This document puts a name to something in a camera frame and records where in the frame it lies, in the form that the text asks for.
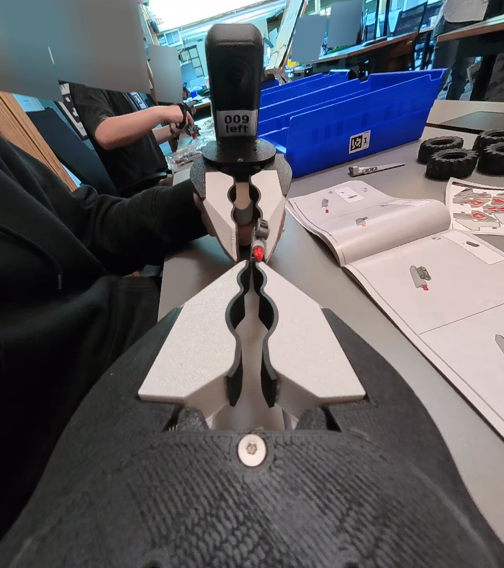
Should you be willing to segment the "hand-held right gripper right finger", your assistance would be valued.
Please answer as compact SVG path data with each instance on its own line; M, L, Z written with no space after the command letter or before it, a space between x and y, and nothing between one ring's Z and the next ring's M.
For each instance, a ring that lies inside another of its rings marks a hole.
M321 306L264 262L252 262L262 345L261 385L268 407L295 417L309 408L366 396Z

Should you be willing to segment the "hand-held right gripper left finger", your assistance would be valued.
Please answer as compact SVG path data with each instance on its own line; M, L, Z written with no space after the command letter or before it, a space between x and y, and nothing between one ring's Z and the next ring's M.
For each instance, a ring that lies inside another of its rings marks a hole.
M242 261L185 302L138 390L143 401L198 408L205 417L241 395L237 326L246 314L249 261Z

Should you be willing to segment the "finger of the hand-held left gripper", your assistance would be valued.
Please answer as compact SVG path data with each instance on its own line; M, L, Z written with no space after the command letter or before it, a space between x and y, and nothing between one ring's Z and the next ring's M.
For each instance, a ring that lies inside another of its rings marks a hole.
M238 262L238 238L236 222L233 218L234 204L230 191L234 188L234 178L222 172L205 173L204 208L214 229L216 238L234 262Z
M251 176L250 183L258 192L256 208L260 217L269 223L270 236L264 262L268 262L278 243L285 219L286 197L282 192L277 172L259 172Z

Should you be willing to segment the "grey cylindrical toy piece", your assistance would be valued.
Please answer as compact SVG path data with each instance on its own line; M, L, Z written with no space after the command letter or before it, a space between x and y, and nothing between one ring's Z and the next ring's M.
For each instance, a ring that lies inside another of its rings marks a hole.
M252 222L254 203L249 194L248 182L236 182L233 218L238 226Z

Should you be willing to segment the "grey connector with red pin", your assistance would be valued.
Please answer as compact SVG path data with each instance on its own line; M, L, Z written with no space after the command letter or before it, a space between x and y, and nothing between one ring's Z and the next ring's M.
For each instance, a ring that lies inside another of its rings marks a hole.
M265 219L259 218L251 236L251 256L256 262L264 260L269 236L269 223Z

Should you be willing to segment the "blue labelled storage bin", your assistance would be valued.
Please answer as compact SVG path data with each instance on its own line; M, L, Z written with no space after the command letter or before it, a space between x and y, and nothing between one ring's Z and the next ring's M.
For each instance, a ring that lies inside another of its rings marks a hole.
M292 115L285 159L296 178L420 138L446 69L381 73L362 94Z

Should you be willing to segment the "person's left forearm black sleeve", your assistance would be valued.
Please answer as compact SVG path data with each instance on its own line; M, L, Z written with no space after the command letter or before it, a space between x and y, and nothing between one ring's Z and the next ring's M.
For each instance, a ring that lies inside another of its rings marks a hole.
M110 272L126 275L207 234L185 180L171 187L148 188L130 198L99 195L81 186L75 235Z

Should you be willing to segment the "grey desk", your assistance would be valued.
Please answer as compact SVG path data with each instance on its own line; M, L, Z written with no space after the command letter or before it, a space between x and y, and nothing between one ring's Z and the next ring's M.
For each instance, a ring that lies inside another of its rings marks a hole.
M441 124L477 111L503 112L504 103L435 101L427 122ZM420 141L357 161L363 165L403 162L404 167L365 176L369 184L397 198L433 198L444 201L446 184L425 178L416 162ZM348 179L348 165L334 167L294 180L289 196L298 196L337 185ZM484 237L504 251L503 237ZM228 260L211 237L194 241L189 248L166 260L159 317L182 305L218 278ZM504 442L474 408L430 365L410 341L342 271L324 243L286 217L284 232L270 266L297 288L334 311L388 360L404 377L427 408L453 455L460 475L477 506L504 543ZM224 408L211 419L218 430L261 426L282 430L279 408L267 408L260 387L260 356L264 327L245 320L238 333L243 338L243 399L235 408Z

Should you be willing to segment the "dark flat desk panel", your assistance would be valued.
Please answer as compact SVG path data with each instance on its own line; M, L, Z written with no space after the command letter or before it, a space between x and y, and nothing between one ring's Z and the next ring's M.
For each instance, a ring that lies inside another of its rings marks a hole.
M504 130L504 112L477 111L440 124L431 123L431 125L445 130L474 134L494 129Z

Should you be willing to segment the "person's left hand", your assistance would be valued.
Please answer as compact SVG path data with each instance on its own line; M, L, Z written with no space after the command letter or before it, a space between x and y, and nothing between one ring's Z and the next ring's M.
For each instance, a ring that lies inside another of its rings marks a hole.
M210 236L216 237L214 227L213 227L213 225L210 221L210 217L208 216L208 214L206 212L203 201L201 200L199 195L196 194L196 193L193 193L193 200L194 200L195 206L198 208L198 210L201 214L202 223L205 226L207 233Z

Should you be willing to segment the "grey wedge toy panel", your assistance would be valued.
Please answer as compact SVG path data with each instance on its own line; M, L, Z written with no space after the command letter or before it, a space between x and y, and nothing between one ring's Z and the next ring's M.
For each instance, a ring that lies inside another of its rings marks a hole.
M378 165L378 166L360 166L355 165L348 168L348 174L351 177L361 177L364 175L369 175L371 173L377 173L382 171L387 171L391 169L396 169L399 167L404 167L404 163L393 163L387 165Z

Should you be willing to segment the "wooden background table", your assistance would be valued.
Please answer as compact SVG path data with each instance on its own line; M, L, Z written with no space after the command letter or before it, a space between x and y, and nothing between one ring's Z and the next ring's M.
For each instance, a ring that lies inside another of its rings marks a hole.
M445 1L433 68L445 72L445 100L504 102L504 1Z
M313 73L328 73L333 69L352 70L357 76L374 73L403 72L414 66L414 53L420 36L432 28L387 39L365 42L334 53L327 53L308 63Z

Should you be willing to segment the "person's black hoodie torso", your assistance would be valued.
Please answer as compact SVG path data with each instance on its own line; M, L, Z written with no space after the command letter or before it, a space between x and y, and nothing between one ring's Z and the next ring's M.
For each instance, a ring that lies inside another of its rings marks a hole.
M73 193L0 135L0 540L86 393L156 322L155 283L75 235Z

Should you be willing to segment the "red and grey sticker sheet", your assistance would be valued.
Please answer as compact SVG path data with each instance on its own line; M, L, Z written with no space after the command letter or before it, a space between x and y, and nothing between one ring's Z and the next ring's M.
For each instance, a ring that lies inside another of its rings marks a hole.
M450 178L446 207L451 215L451 229L504 236L504 188Z

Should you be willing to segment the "wooden frame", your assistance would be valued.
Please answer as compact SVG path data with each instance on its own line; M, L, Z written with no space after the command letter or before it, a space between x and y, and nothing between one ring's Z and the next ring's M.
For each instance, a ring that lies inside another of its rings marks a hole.
M264 66L266 75L281 75L291 53L293 33L298 18L305 14L308 1L287 1L279 26L275 47Z

